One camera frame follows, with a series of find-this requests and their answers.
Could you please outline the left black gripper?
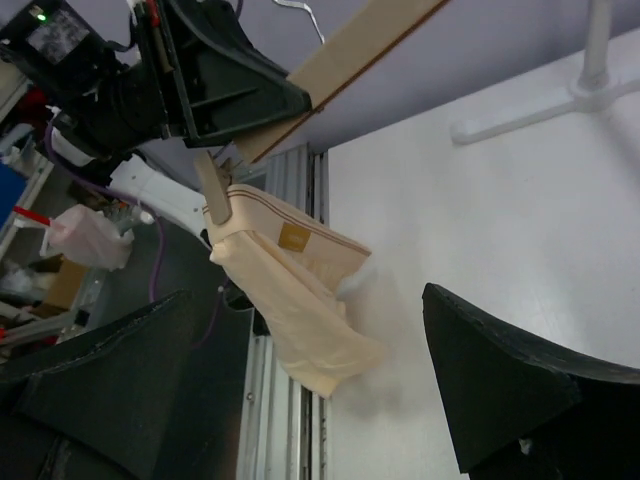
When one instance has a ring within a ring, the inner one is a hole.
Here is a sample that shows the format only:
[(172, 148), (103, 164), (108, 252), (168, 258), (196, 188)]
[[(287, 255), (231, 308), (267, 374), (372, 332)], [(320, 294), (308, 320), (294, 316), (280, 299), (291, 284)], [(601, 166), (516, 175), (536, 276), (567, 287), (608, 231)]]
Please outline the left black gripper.
[[(318, 113), (254, 48), (228, 1), (135, 1), (129, 29), (139, 60), (100, 82), (99, 140), (108, 150), (171, 137), (204, 148), (261, 134), (271, 146)], [(255, 121), (198, 129), (196, 119)]]

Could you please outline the wooden clip hanger with beige underwear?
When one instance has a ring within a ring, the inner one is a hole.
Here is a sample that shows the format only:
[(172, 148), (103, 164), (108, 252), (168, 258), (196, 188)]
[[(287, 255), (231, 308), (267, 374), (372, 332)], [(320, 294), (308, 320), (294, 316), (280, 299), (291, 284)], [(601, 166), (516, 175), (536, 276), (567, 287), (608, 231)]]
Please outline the wooden clip hanger with beige underwear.
[(289, 76), (309, 94), (312, 108), (234, 137), (241, 159), (250, 164), (262, 160), (445, 5), (437, 0), (368, 2)]

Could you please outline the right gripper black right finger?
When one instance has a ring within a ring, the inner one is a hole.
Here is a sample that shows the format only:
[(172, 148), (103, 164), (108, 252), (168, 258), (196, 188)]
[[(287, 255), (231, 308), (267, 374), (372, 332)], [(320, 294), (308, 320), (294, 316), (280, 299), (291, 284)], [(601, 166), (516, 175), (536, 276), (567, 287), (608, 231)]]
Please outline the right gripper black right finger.
[(500, 320), (433, 283), (426, 341), (461, 473), (636, 479), (639, 371)]

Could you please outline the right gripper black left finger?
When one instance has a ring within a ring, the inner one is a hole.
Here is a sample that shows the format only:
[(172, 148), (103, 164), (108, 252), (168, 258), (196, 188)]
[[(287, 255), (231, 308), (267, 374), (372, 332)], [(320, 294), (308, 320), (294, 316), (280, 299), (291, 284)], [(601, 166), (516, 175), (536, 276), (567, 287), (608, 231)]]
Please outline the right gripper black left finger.
[(1, 367), (5, 479), (232, 479), (252, 317), (186, 291)]

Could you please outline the beige underwear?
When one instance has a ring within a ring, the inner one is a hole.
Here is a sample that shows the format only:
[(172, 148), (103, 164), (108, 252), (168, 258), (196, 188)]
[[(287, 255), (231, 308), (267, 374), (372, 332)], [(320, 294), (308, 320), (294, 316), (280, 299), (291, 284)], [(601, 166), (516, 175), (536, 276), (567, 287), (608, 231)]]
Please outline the beige underwear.
[(227, 196), (229, 220), (206, 223), (210, 260), (256, 309), (266, 306), (263, 318), (288, 324), (284, 333), (301, 355), (291, 365), (307, 388), (328, 398), (342, 381), (375, 367), (383, 346), (352, 328), (337, 297), (370, 250), (252, 186), (232, 185)]

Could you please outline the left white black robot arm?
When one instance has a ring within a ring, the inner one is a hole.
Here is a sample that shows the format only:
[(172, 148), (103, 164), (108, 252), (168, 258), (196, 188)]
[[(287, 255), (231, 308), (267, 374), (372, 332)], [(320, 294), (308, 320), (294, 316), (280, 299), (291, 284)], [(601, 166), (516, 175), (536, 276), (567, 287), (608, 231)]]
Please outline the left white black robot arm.
[(202, 195), (150, 168), (140, 146), (224, 146), (310, 111), (311, 98), (251, 44), (226, 1), (138, 1), (129, 31), (132, 65), (69, 3), (31, 1), (2, 26), (1, 56), (55, 106), (50, 159), (206, 241)]

